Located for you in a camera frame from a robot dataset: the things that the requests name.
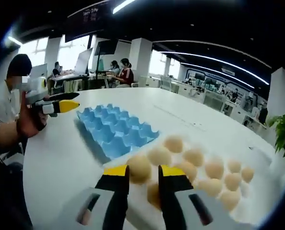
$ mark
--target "ceiling light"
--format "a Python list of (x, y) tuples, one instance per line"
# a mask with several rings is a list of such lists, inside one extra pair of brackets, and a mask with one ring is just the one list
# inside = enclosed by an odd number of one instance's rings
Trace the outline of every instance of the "ceiling light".
[(19, 42), (17, 39), (14, 39), (14, 38), (11, 37), (11, 36), (8, 36), (8, 39), (11, 40), (12, 42), (14, 42), (15, 44), (19, 45), (19, 46), (22, 46), (22, 45), (23, 45), (22, 42)]
[(121, 3), (119, 6), (117, 6), (114, 10), (113, 10), (113, 14), (117, 13), (118, 11), (120, 11), (122, 8), (126, 7), (127, 5), (129, 5), (130, 3), (134, 2), (135, 0), (125, 0), (123, 3)]
[(161, 53), (163, 53), (163, 54), (191, 55), (191, 56), (196, 56), (196, 57), (200, 57), (200, 58), (202, 57), (202, 58), (207, 58), (207, 59), (214, 60), (214, 61), (219, 61), (219, 62), (225, 63), (225, 64), (227, 64), (227, 65), (233, 66), (233, 67), (235, 67), (235, 68), (238, 68), (238, 69), (240, 69), (240, 70), (242, 70), (242, 71), (245, 71), (246, 73), (248, 73), (248, 74), (252, 75), (253, 77), (259, 79), (260, 81), (264, 82), (266, 85), (269, 85), (269, 83), (268, 83), (267, 81), (265, 81), (265, 80), (263, 80), (262, 78), (258, 77), (258, 76), (255, 75), (254, 73), (251, 73), (250, 71), (248, 71), (248, 70), (246, 70), (246, 69), (243, 69), (243, 68), (241, 68), (241, 67), (239, 67), (239, 66), (233, 65), (233, 64), (231, 64), (231, 63), (229, 63), (229, 62), (222, 61), (222, 60), (218, 60), (218, 59), (215, 59), (215, 58), (213, 58), (213, 57), (207, 57), (207, 56), (202, 56), (202, 55), (198, 55), (198, 54), (181, 53), (181, 52), (170, 52), (170, 51), (163, 51), (163, 52), (161, 52)]
[(183, 65), (189, 65), (189, 66), (195, 66), (195, 67), (199, 67), (199, 68), (202, 68), (202, 69), (207, 69), (207, 70), (210, 70), (210, 71), (214, 71), (214, 72), (216, 72), (216, 73), (221, 73), (221, 74), (223, 74), (223, 75), (225, 75), (225, 76), (227, 76), (227, 77), (230, 77), (230, 78), (232, 78), (232, 79), (234, 79), (234, 80), (237, 80), (237, 81), (239, 81), (239, 82), (241, 82), (241, 83), (243, 83), (243, 84), (245, 84), (245, 85), (247, 85), (247, 86), (249, 86), (249, 87), (251, 87), (251, 88), (254, 89), (254, 87), (253, 87), (252, 85), (249, 85), (249, 84), (247, 84), (246, 82), (243, 82), (243, 81), (240, 80), (240, 79), (237, 79), (237, 78), (232, 77), (232, 76), (230, 76), (230, 75), (228, 75), (228, 74), (219, 72), (219, 71), (217, 71), (217, 70), (209, 69), (209, 68), (202, 67), (202, 66), (196, 66), (196, 65), (192, 65), (192, 64), (188, 64), (188, 63), (181, 63), (181, 64), (183, 64)]

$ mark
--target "blue egg carton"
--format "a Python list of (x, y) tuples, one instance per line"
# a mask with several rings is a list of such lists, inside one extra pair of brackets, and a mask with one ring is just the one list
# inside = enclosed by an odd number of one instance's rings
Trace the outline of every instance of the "blue egg carton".
[(151, 125), (140, 123), (138, 117), (130, 116), (112, 104), (98, 105), (95, 109), (77, 111), (79, 120), (92, 135), (103, 153), (112, 159), (118, 158), (153, 141), (159, 131), (153, 132)]

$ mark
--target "hand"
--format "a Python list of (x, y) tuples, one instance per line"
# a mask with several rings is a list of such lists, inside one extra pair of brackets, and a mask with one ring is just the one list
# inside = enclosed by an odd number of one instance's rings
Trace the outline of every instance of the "hand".
[[(31, 138), (39, 133), (37, 129), (34, 117), (31, 113), (31, 109), (27, 108), (26, 101), (25, 101), (26, 92), (22, 92), (22, 101), (21, 101), (21, 109), (20, 109), (20, 117), (18, 122), (18, 128), (20, 132), (25, 135), (27, 138)], [(47, 124), (47, 115), (44, 115), (42, 112), (38, 113), (39, 119), (41, 123), (45, 126)]]

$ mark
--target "white shirt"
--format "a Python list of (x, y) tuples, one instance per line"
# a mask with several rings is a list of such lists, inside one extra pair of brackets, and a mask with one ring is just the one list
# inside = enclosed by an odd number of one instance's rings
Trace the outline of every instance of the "white shirt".
[(0, 123), (12, 122), (16, 118), (16, 101), (9, 92), (6, 82), (0, 84)]

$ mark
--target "brown egg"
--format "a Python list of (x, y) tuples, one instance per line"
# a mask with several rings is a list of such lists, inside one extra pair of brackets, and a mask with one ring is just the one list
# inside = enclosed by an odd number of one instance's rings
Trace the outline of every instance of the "brown egg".
[(207, 195), (216, 197), (223, 189), (223, 183), (218, 179), (207, 179), (199, 181), (196, 189), (203, 190)]
[(205, 164), (205, 172), (211, 179), (221, 179), (224, 174), (224, 164), (221, 159), (211, 159)]
[(147, 187), (147, 200), (151, 205), (153, 205), (157, 209), (161, 210), (161, 202), (160, 202), (160, 194), (159, 194), (158, 183), (148, 185), (148, 187)]
[(168, 149), (164, 147), (157, 147), (149, 151), (148, 159), (151, 164), (158, 166), (161, 164), (171, 164), (171, 154)]
[(245, 182), (249, 183), (254, 175), (254, 170), (252, 168), (246, 167), (242, 170), (242, 178)]
[(197, 168), (193, 164), (187, 161), (184, 161), (182, 163), (176, 164), (175, 167), (177, 167), (178, 169), (181, 169), (187, 175), (190, 182), (195, 180), (198, 171), (197, 171)]
[(190, 149), (183, 154), (183, 158), (196, 167), (201, 167), (204, 163), (204, 156), (201, 149)]
[(240, 181), (242, 180), (239, 173), (231, 173), (225, 177), (225, 184), (227, 189), (230, 191), (236, 191), (239, 187)]
[(151, 164), (147, 157), (136, 155), (128, 159), (130, 167), (130, 181), (134, 184), (143, 184), (151, 177)]
[(232, 173), (239, 173), (241, 169), (241, 164), (238, 161), (235, 160), (229, 160), (228, 161), (228, 169)]
[(164, 141), (164, 146), (173, 153), (180, 153), (183, 151), (182, 138), (178, 136), (170, 136)]
[(226, 210), (232, 211), (240, 200), (240, 195), (237, 192), (225, 191), (220, 196), (220, 201), (223, 203)]

